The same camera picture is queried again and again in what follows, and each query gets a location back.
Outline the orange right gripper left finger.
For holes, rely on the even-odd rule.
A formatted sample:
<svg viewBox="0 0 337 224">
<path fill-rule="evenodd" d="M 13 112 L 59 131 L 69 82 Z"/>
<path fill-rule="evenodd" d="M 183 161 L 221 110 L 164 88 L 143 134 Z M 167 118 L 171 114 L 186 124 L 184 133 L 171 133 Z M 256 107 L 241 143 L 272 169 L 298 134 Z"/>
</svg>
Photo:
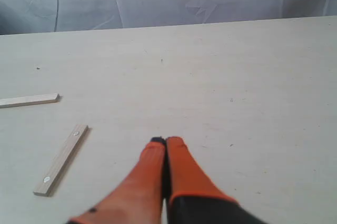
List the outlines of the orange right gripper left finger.
<svg viewBox="0 0 337 224">
<path fill-rule="evenodd" d="M 102 201 L 69 223 L 161 223 L 166 145 L 153 137 L 124 180 Z"/>
</svg>

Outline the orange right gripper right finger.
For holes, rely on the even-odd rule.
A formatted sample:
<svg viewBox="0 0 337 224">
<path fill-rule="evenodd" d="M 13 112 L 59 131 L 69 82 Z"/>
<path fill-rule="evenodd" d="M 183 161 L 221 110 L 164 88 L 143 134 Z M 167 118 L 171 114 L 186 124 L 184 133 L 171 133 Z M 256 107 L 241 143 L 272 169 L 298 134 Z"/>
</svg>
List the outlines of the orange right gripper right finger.
<svg viewBox="0 0 337 224">
<path fill-rule="evenodd" d="M 205 174 L 180 137 L 166 139 L 171 194 L 168 223 L 264 223 Z"/>
</svg>

